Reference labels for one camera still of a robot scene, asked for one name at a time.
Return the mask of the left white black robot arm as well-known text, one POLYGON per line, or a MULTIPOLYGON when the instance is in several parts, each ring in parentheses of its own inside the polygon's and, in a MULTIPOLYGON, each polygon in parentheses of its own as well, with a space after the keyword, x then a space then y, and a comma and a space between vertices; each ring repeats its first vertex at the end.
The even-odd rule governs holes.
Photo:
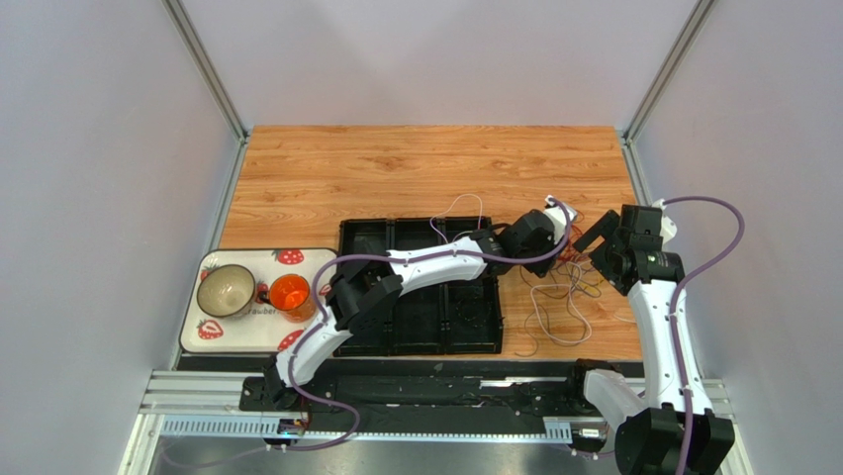
POLYGON ((546 275, 570 239, 577 212, 550 200, 498 232, 481 229, 432 247, 349 254, 320 268, 336 270, 328 295, 316 303, 312 321, 263 372, 265 396, 279 410, 293 405, 302 387, 344 342, 367 324, 379 324, 401 297, 456 281, 498 277, 514 267, 546 275))

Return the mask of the beige ceramic bowl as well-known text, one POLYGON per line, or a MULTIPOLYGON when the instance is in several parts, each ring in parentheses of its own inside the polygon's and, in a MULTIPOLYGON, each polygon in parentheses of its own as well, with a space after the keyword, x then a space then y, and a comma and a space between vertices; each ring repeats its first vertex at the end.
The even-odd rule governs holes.
POLYGON ((239 264, 215 268, 199 284, 196 302, 206 315, 227 319, 245 315, 255 302, 257 281, 239 264))

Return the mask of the white strawberry pattern tray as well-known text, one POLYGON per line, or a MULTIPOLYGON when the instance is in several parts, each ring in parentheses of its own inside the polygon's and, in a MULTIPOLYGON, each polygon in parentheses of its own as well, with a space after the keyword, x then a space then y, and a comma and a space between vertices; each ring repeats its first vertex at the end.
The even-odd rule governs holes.
POLYGON ((312 281, 319 268, 336 257, 334 249, 325 247, 218 249, 208 253, 200 263, 193 284, 180 337, 182 348, 192 353, 260 353, 289 347, 303 334, 310 324, 308 321, 294 323, 270 304, 259 300, 234 316, 208 314, 197 300, 199 287, 219 268, 239 265, 252 274, 255 291, 260 293, 287 274, 312 281))

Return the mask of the black six-compartment tray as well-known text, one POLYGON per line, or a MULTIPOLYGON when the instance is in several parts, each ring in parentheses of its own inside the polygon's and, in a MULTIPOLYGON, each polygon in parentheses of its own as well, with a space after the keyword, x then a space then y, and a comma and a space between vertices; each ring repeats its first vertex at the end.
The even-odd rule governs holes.
MULTIPOLYGON (((339 253, 414 250, 451 242, 493 224, 487 216, 352 219, 339 225, 339 253)), ((493 278, 425 287, 400 298, 380 326, 356 332, 335 357, 496 353, 503 317, 493 278)))

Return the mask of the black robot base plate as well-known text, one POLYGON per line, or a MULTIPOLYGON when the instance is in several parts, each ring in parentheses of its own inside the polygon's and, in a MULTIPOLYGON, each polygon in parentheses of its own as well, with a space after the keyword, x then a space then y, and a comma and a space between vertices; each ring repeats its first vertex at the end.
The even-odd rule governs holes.
POLYGON ((331 359, 303 384, 285 387, 270 362, 244 379, 245 412, 287 412, 311 430, 531 434, 546 417, 595 417, 581 383, 589 360, 331 359))

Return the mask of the orange translucent cup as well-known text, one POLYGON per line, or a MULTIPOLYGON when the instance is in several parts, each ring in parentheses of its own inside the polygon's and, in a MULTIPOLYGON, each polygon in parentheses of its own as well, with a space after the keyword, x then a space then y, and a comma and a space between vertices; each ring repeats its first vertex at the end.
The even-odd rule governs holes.
POLYGON ((269 287, 268 298, 270 304, 291 323, 304 323, 317 312, 310 284, 298 274, 277 278, 269 287))

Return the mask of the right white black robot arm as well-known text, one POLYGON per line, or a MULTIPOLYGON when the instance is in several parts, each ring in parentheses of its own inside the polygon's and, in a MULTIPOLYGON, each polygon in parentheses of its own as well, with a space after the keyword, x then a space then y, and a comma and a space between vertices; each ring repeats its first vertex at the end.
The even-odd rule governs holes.
POLYGON ((687 325, 681 257, 664 250, 676 232, 661 208, 606 212, 574 246, 626 297, 639 332, 645 388, 637 393, 609 363, 583 361, 575 377, 584 406, 614 433, 622 474, 715 474, 735 441, 704 387, 687 325))

